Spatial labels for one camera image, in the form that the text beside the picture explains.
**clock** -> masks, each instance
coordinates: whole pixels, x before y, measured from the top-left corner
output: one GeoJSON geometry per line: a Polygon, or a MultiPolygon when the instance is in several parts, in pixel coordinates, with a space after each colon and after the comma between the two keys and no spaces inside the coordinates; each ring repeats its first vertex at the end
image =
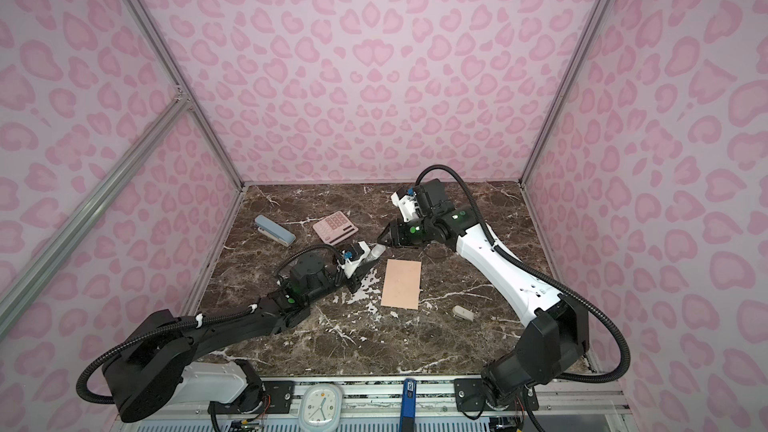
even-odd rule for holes
{"type": "Polygon", "coordinates": [[[306,390],[299,406],[302,432],[331,432],[339,427],[343,393],[334,384],[316,384],[306,390]]]}

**orange paper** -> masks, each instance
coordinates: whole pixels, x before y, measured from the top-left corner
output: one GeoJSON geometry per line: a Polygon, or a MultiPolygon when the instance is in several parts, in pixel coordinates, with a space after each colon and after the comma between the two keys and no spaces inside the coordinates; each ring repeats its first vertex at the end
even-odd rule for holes
{"type": "Polygon", "coordinates": [[[418,309],[418,286],[422,280],[422,264],[390,258],[386,263],[382,305],[418,309]]]}

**wall panel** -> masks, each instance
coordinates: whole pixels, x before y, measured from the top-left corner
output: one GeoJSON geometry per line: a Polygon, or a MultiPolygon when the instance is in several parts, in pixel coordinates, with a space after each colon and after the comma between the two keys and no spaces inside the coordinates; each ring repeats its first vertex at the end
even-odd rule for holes
{"type": "Polygon", "coordinates": [[[0,0],[0,295],[174,92],[120,0],[0,0]]]}
{"type": "Polygon", "coordinates": [[[766,34],[768,0],[617,0],[528,184],[643,430],[768,430],[766,34]]]}
{"type": "MultiPolygon", "coordinates": [[[[149,313],[178,314],[235,190],[182,116],[139,174],[0,344],[0,428],[101,430],[114,406],[74,382],[149,313]]],[[[100,372],[92,390],[108,393],[100,372]]]]}
{"type": "Polygon", "coordinates": [[[594,0],[145,0],[246,180],[520,177],[594,0]]]}

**pink calculator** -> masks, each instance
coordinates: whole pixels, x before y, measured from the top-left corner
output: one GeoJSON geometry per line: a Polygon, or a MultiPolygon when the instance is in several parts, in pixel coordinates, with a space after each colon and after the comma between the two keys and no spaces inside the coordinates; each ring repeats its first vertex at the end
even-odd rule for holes
{"type": "Polygon", "coordinates": [[[344,212],[338,211],[325,217],[312,226],[320,239],[329,245],[336,245],[357,232],[357,227],[350,222],[344,212]]]}

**brown marble surface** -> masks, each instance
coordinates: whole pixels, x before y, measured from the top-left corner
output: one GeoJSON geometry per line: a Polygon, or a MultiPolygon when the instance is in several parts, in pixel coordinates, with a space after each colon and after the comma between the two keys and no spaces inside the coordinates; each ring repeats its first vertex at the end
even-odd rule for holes
{"type": "MultiPolygon", "coordinates": [[[[397,184],[252,186],[236,217],[200,309],[216,312],[248,304],[276,288],[271,271],[290,252],[320,242],[312,224],[338,210],[360,230],[347,241],[374,242],[398,215],[389,200],[397,184]],[[290,248],[252,226],[264,214],[290,230],[290,248]]],[[[518,185],[470,184],[494,232],[521,260],[549,273],[547,261],[518,185]]],[[[446,191],[466,204],[453,183],[446,191]]],[[[255,338],[219,350],[204,360],[247,358],[259,373],[276,375],[471,374],[512,350],[522,327],[512,308],[469,262],[448,248],[389,248],[354,295],[345,288],[312,306],[311,316],[279,335],[255,338]],[[417,311],[380,305],[387,258],[421,261],[417,311]],[[455,305],[475,312],[475,321],[454,318],[455,305]]]]}

